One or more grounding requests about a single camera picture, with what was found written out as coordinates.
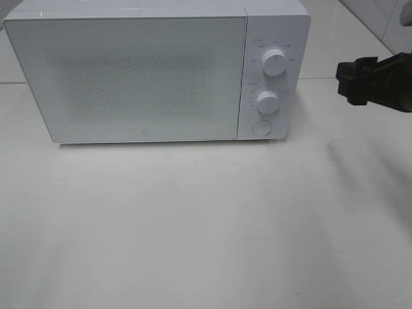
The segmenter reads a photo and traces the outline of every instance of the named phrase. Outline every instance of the microwave door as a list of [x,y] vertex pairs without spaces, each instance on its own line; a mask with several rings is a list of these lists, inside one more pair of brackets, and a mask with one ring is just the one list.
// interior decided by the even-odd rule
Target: microwave door
[[236,139],[245,17],[10,21],[54,142]]

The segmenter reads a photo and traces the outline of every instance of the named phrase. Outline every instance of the white countertop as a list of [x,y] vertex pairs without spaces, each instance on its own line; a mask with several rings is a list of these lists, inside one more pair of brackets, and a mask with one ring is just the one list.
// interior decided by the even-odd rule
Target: white countertop
[[390,53],[304,3],[278,142],[53,144],[0,32],[0,308],[412,307],[412,118],[334,79]]

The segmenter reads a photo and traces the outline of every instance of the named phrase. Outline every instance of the timer knob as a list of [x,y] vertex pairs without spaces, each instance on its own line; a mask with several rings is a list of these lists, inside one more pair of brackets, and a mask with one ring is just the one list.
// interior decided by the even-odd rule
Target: timer knob
[[256,98],[256,107],[261,114],[274,113],[279,108],[279,97],[270,90],[261,92]]
[[262,56],[263,71],[267,75],[277,76],[283,73],[288,66],[288,59],[283,50],[272,48]]

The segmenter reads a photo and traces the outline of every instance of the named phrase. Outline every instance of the microwave oven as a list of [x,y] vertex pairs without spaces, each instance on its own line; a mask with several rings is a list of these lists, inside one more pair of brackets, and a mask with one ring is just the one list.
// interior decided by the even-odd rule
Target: microwave oven
[[299,0],[24,0],[3,24],[57,143],[284,138]]

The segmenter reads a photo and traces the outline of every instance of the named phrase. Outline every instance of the white tile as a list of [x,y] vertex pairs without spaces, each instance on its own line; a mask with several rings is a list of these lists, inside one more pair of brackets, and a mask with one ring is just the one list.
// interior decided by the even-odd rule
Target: white tile
[[6,31],[0,30],[0,83],[26,82]]
[[336,0],[304,0],[312,16],[300,77],[332,78],[339,62],[392,54],[362,23]]
[[341,0],[380,40],[388,26],[396,0]]
[[50,141],[0,86],[5,308],[409,308],[410,115],[300,80],[280,142]]
[[383,43],[393,52],[410,53],[412,50],[412,27],[400,24],[400,13],[407,0],[399,0],[392,14]]

